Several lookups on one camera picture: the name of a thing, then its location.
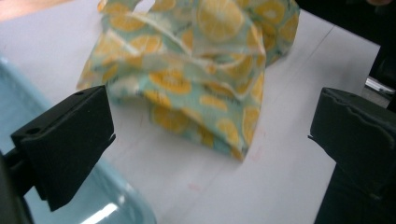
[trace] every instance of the white surface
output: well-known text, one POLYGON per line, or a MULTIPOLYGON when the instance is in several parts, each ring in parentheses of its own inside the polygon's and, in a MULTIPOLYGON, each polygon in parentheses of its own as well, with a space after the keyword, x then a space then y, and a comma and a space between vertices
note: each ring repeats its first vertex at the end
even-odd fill
MULTIPOLYGON (((74 91, 100 34, 94 0, 0 23, 0 53, 53 103, 74 91)), ((288 57, 266 71, 260 125, 243 163, 149 123, 146 105, 112 105, 105 157, 161 223, 313 223, 334 161, 308 140, 322 87, 361 93, 378 46, 302 12, 288 57)))

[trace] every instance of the crumpled cloth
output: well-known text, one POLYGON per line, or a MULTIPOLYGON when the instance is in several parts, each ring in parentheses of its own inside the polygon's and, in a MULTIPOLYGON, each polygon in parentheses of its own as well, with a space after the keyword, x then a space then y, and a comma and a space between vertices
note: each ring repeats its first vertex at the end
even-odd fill
POLYGON ((265 65, 292 45, 294 0, 102 0, 103 33, 79 89, 143 97, 168 131, 242 160, 259 120, 265 65))

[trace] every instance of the lemon slice print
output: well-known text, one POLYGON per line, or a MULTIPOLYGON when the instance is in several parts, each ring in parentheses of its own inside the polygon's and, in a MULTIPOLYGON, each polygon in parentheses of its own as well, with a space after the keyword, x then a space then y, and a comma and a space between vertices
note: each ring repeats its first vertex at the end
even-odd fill
POLYGON ((213 147, 214 136, 213 133, 208 131, 206 128, 200 126, 197 130, 198 135, 201 137, 201 143, 208 146, 213 147))
POLYGON ((278 24, 283 20, 285 7, 282 3, 276 0, 270 0, 255 7, 254 12, 256 12, 259 16, 264 17, 268 21, 278 24))
POLYGON ((217 124, 217 128, 225 135, 227 143, 231 146, 238 146, 239 135, 235 124, 230 119, 220 119, 217 124))
POLYGON ((265 49, 272 49, 276 43, 276 28, 273 24, 265 21, 256 24, 262 28, 262 38, 264 40, 265 49))
POLYGON ((189 117, 190 119, 193 119, 194 121, 196 121, 196 122, 198 122, 198 123, 203 123, 203 119, 202 119, 202 116, 201 116, 201 114, 199 113, 199 112, 197 112, 197 111, 195 111, 195 110, 193 110, 193 109, 190 109, 190 108, 187 108, 187 107, 182 107, 181 109, 180 109, 187 117, 189 117))
POLYGON ((216 82, 206 83, 205 87, 215 94, 233 98, 233 93, 216 82))
POLYGON ((238 34, 244 16, 233 0, 201 0, 197 23, 202 33, 213 42, 224 42, 238 34))
POLYGON ((109 38, 105 35, 101 35, 95 49, 93 50, 93 54, 96 54, 97 56, 104 56, 114 50, 121 48, 121 46, 122 44, 116 41, 114 38, 109 38))
POLYGON ((258 28, 260 27, 252 25, 247 32, 247 45, 251 49, 259 49, 262 46, 262 34, 259 34, 258 28))
POLYGON ((213 63, 209 63, 207 66, 205 66, 205 71, 209 75, 214 75, 218 71, 218 68, 213 63))
POLYGON ((142 67, 142 62, 143 62, 143 57, 141 55, 138 56, 132 56, 132 55, 126 55, 123 57, 125 62, 127 62, 129 65, 135 68, 141 68, 142 67))
POLYGON ((235 59, 235 63, 226 67, 226 73, 233 78, 246 77, 253 65, 253 57, 251 55, 233 54, 232 57, 235 59))
POLYGON ((81 78, 77 84, 78 90, 85 90, 89 88, 95 80, 96 74, 91 70, 92 60, 89 59, 82 69, 81 78))
POLYGON ((191 83, 183 77, 179 70, 162 70, 148 75, 155 85, 174 94, 187 94, 191 91, 191 83))
POLYGON ((245 81, 244 83, 238 85, 235 90, 239 94, 244 94, 248 91, 250 84, 252 82, 253 78, 250 78, 249 80, 245 81))
POLYGON ((159 35, 140 35, 130 42, 135 49, 142 53, 153 53, 160 49, 162 43, 159 35))
POLYGON ((264 73, 261 72, 259 77, 256 80, 256 83, 254 83, 253 88, 251 89, 251 92, 250 92, 251 97, 258 104, 260 104, 262 102, 263 85, 264 85, 264 73))
POLYGON ((256 59, 256 65, 258 67, 264 67, 266 59, 267 59, 266 55, 258 55, 256 59))
POLYGON ((199 102, 201 105, 213 107, 224 112, 227 112, 228 110, 227 104, 224 101, 211 95, 202 95, 199 98, 199 102))
POLYGON ((117 73, 117 70, 119 69, 119 66, 117 64, 112 65, 104 74, 102 77, 102 83, 106 83, 109 79, 114 77, 117 73))
POLYGON ((98 4, 98 11, 104 13, 125 13, 129 11, 129 8, 122 3, 108 4, 107 0, 102 0, 98 4))
POLYGON ((115 15, 110 18, 110 24, 123 32, 132 32, 142 28, 145 23, 125 15, 115 15))
POLYGON ((147 97, 152 103, 171 108, 171 100, 166 94, 158 91, 143 91, 143 95, 147 97))
POLYGON ((253 140, 254 130, 259 119, 260 109, 254 106, 247 106, 244 109, 242 132, 244 134, 245 141, 250 146, 253 140))
POLYGON ((151 7, 150 11, 167 11, 174 8, 175 5, 176 0, 155 0, 155 3, 151 7))
POLYGON ((285 25, 280 28, 280 35, 288 41, 293 41, 296 36, 297 24, 298 14, 295 13, 288 21, 286 21, 285 25))
POLYGON ((182 133, 189 125, 189 118, 183 113, 159 105, 152 107, 151 116, 155 124, 173 133, 182 133))
POLYGON ((187 30, 184 32, 184 34, 181 36, 181 40, 183 43, 189 48, 192 49, 192 29, 187 30))
POLYGON ((245 158, 245 156, 242 154, 242 152, 239 151, 239 150, 238 150, 237 148, 235 148, 235 147, 231 147, 230 154, 231 154, 234 158, 236 158, 237 160, 239 160, 239 161, 242 161, 242 160, 245 158))

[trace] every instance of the plastic tray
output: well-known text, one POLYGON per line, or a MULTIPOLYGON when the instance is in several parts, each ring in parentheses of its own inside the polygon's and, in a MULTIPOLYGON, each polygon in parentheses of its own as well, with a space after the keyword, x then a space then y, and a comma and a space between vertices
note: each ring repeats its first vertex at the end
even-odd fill
MULTIPOLYGON (((14 145, 10 135, 50 108, 30 82, 0 55, 0 149, 14 145)), ((51 213, 35 188, 25 195, 34 222, 59 224, 156 223, 142 196, 103 159, 99 160, 73 200, 51 213)))

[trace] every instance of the red mark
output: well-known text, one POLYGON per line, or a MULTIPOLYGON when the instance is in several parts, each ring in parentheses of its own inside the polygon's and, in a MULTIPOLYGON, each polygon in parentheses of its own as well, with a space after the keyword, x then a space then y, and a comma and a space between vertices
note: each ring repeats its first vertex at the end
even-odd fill
POLYGON ((200 192, 200 191, 202 190, 201 187, 200 187, 199 185, 192 184, 192 183, 189 184, 189 189, 190 189, 190 190, 197 191, 197 192, 200 192))
POLYGON ((257 151, 249 157, 253 161, 259 161, 262 158, 262 147, 259 147, 257 151))

